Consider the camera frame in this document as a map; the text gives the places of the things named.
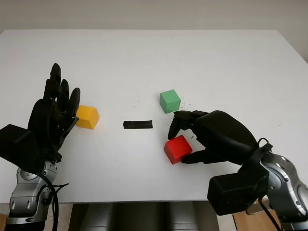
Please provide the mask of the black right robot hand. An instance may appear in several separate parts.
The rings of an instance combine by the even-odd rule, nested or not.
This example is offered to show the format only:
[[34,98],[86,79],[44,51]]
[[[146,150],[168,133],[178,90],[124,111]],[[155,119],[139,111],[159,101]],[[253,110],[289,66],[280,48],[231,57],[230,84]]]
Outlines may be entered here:
[[168,139],[180,130],[190,129],[204,147],[184,156],[185,164],[231,162],[243,165],[259,148],[252,133],[238,120],[223,111],[176,111],[169,128]]

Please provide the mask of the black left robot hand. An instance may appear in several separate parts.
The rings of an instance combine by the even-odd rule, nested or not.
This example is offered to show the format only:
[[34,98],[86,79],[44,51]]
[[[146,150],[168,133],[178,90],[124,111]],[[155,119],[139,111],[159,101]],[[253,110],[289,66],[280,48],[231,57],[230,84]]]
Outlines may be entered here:
[[46,159],[61,162],[59,150],[78,121],[80,95],[79,88],[69,92],[68,81],[61,79],[61,68],[54,63],[43,98],[35,103],[28,122],[28,130],[34,134],[39,151]]

